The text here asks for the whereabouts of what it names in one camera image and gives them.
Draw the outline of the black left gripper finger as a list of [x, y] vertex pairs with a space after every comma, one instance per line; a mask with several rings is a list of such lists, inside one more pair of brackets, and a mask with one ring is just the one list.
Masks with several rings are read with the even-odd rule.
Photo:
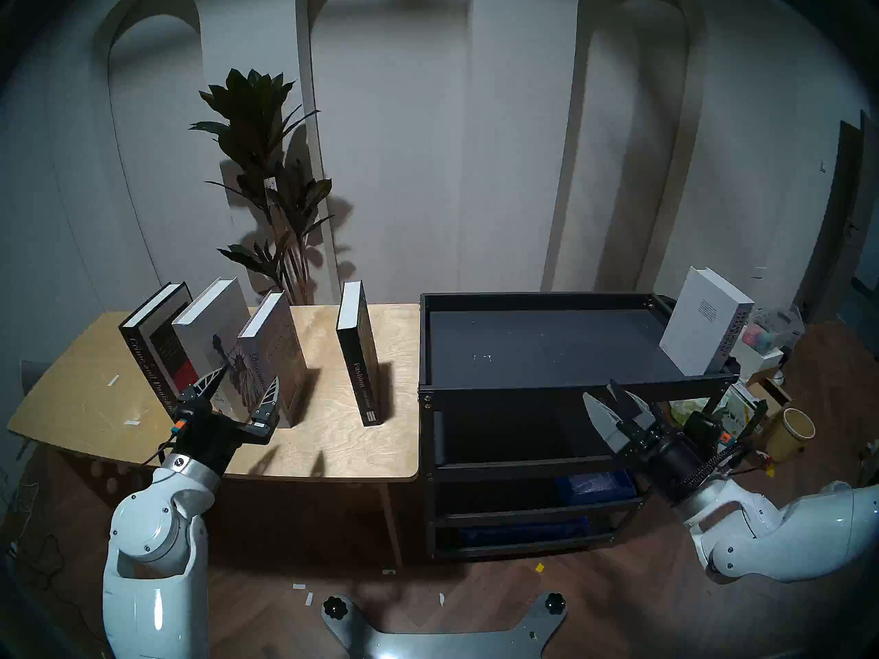
[[180, 400], [196, 401], [198, 399], [204, 399], [210, 401], [221, 386], [227, 370], [227, 366], [222, 366], [201, 377], [196, 383], [188, 386], [188, 388], [182, 392]]
[[278, 410], [279, 377], [274, 377], [259, 406], [251, 414], [252, 424], [276, 424], [279, 421]]

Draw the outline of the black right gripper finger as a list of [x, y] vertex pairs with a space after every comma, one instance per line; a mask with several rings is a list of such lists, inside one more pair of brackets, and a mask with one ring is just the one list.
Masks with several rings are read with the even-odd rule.
[[639, 428], [654, 426], [656, 417], [647, 403], [626, 391], [616, 381], [609, 383], [609, 392], [614, 400], [612, 408], [622, 422], [634, 424]]
[[583, 401], [593, 428], [612, 452], [621, 452], [628, 445], [628, 437], [618, 428], [619, 416], [591, 394], [584, 393]]

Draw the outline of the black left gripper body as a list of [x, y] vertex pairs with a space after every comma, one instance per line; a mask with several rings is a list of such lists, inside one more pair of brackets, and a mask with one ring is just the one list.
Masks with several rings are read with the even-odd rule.
[[237, 449], [244, 444], [266, 446], [276, 424], [239, 423], [204, 399], [178, 400], [171, 428], [171, 449], [206, 466], [215, 474], [224, 474]]

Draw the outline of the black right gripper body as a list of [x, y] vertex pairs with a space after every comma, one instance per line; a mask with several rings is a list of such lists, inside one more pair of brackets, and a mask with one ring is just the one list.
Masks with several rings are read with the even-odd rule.
[[686, 434], [658, 421], [648, 429], [624, 422], [618, 428], [628, 437], [628, 445], [616, 452], [622, 465], [645, 477], [670, 504], [685, 501], [724, 461], [745, 454], [745, 444], [735, 442], [703, 458]]

